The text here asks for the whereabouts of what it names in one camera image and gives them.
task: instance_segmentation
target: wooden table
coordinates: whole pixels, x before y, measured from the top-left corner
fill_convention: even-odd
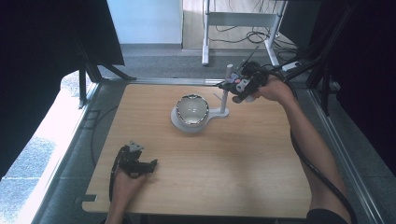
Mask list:
[[[222,90],[206,86],[126,87],[84,202],[88,212],[107,212],[110,170],[131,140],[145,147],[141,161],[158,159],[128,211],[138,214],[305,217],[310,191],[290,142],[282,107],[258,99],[235,104],[230,115],[212,119],[200,133],[183,133],[170,119],[185,94],[219,107]]]

